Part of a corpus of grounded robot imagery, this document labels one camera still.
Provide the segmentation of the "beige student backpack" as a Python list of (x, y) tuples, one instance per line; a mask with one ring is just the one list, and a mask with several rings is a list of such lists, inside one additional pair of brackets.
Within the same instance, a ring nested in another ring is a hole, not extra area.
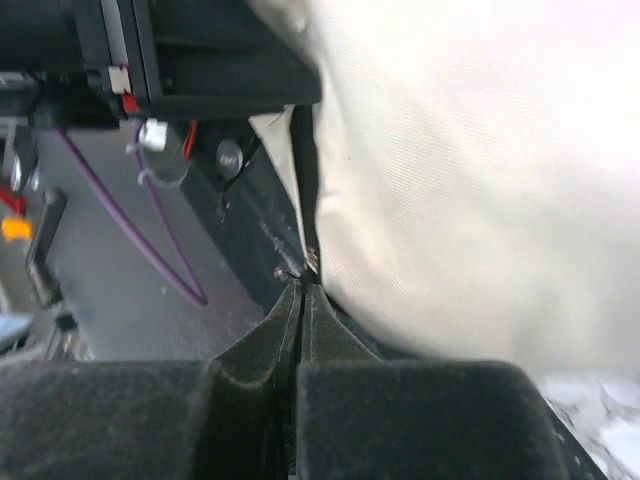
[(534, 370), (639, 365), (635, 1), (257, 1), (313, 60), (318, 184), (252, 119), (373, 335)]

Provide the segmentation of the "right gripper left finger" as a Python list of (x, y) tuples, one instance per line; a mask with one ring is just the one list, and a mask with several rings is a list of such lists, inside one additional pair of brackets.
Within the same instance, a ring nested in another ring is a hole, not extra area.
[(5, 479), (284, 479), (292, 283), (212, 360), (48, 361), (1, 371)]

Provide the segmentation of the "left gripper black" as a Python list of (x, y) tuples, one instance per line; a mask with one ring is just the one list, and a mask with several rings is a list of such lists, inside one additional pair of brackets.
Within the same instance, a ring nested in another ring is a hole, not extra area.
[(246, 119), (321, 99), (244, 1), (4, 1), (1, 115), (43, 129)]

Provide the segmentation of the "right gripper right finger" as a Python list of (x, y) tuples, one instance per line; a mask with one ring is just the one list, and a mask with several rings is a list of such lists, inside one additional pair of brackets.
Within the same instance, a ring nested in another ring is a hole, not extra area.
[(302, 479), (565, 479), (548, 408), (518, 367), (383, 361), (307, 291), (297, 368)]

